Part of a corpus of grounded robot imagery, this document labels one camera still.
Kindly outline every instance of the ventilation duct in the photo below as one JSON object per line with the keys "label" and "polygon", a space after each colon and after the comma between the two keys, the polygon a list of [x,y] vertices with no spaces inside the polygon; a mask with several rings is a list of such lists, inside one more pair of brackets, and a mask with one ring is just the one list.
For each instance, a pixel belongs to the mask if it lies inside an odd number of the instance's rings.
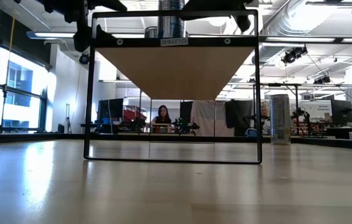
{"label": "ventilation duct", "polygon": [[[309,0],[289,0],[274,19],[263,28],[262,35],[303,36],[319,26],[333,13],[333,7],[308,6]],[[260,64],[267,63],[285,47],[265,46],[260,49]]]}

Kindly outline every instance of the shelving unit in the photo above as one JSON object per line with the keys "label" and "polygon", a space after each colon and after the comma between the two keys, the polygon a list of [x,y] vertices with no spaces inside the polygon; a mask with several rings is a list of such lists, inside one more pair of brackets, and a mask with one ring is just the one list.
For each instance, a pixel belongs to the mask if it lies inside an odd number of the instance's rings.
{"label": "shelving unit", "polygon": [[[99,39],[96,36],[97,20],[99,18],[114,17],[163,17],[163,16],[210,16],[230,17],[253,15],[255,34],[251,36],[188,38],[187,45],[162,47],[162,39]],[[118,67],[122,72],[133,77],[136,85],[143,85],[152,90],[147,94],[154,99],[167,100],[214,100],[221,89],[234,74],[233,68],[240,67],[244,60],[255,52],[255,104],[257,126],[260,126],[260,67],[259,67],[259,22],[257,10],[246,11],[130,11],[130,12],[98,12],[92,16],[92,44],[90,46],[90,64],[88,68],[87,109],[85,126],[90,129],[92,117],[92,95],[94,79],[95,52],[99,51],[105,58]],[[229,75],[219,76],[219,69]],[[147,75],[152,78],[166,72],[171,79],[172,91],[155,89],[146,81]],[[194,85],[185,85],[183,76],[188,77]],[[255,161],[201,161],[201,160],[174,160],[174,159],[124,159],[102,158],[90,155],[91,133],[84,134],[84,152],[86,159],[100,159],[108,161],[144,161],[144,162],[192,162],[192,163],[221,163],[221,164],[260,164],[262,162],[262,139],[257,138],[257,160]]]}

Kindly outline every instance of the glossy floor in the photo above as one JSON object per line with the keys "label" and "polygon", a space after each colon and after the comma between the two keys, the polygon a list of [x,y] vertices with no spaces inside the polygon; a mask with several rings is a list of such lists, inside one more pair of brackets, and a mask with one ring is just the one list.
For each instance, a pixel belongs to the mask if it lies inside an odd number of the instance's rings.
{"label": "glossy floor", "polygon": [[242,166],[85,161],[82,146],[0,144],[0,223],[352,223],[352,149],[264,145]]}

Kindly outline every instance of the metal stand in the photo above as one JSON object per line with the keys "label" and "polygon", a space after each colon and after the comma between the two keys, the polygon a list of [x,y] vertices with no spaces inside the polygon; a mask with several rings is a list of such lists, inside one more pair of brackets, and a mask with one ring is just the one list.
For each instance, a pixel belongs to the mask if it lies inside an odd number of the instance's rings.
{"label": "metal stand", "polygon": [[255,96],[255,86],[256,85],[253,85],[253,109],[256,110],[256,96]]}
{"label": "metal stand", "polygon": [[[139,104],[139,106],[138,106],[138,109],[140,110],[139,111],[139,113],[138,113],[138,119],[141,121],[141,97],[142,97],[142,95],[143,95],[143,91],[142,90],[140,90],[140,104]],[[138,135],[140,135],[140,133],[141,133],[141,127],[140,127],[140,125],[138,125]]]}
{"label": "metal stand", "polygon": [[[126,47],[161,47],[161,39],[100,39],[97,38],[97,19],[114,17],[162,17],[162,16],[203,16],[203,17],[230,17],[248,16],[255,17],[255,35],[237,37],[189,38],[188,46],[182,47],[249,47],[255,48],[255,88],[256,88],[256,126],[260,127],[260,63],[259,63],[259,20],[257,10],[244,11],[129,11],[129,12],[96,12],[92,16],[92,44],[90,45],[90,63],[88,66],[86,129],[91,127],[92,96],[94,81],[94,61],[96,48],[126,48]],[[212,164],[260,164],[262,163],[262,130],[257,130],[257,160],[255,161],[199,161],[176,159],[125,159],[125,158],[100,158],[90,156],[91,133],[85,132],[83,156],[85,159],[107,161],[140,161],[140,162],[190,162]]]}
{"label": "metal stand", "polygon": [[[299,108],[299,98],[298,98],[298,85],[295,85],[295,100],[296,100],[296,110]],[[299,135],[299,117],[296,118],[296,129],[297,129],[297,135]]]}
{"label": "metal stand", "polygon": [[6,100],[7,100],[7,84],[4,84],[2,86],[2,94],[3,94],[3,101],[2,101],[2,110],[1,110],[1,129],[0,129],[0,134],[2,134],[2,129],[4,127],[4,123],[3,122],[4,122],[4,108],[6,107]]}
{"label": "metal stand", "polygon": [[67,134],[72,134],[72,127],[70,123],[70,104],[66,104],[66,127],[67,127]]}

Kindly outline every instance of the sign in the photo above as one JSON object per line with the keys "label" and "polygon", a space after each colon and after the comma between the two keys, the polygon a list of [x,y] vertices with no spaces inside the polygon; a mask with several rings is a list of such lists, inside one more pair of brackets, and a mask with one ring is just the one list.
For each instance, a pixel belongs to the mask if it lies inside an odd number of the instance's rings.
{"label": "sign", "polygon": [[161,47],[188,45],[188,38],[161,39]]}

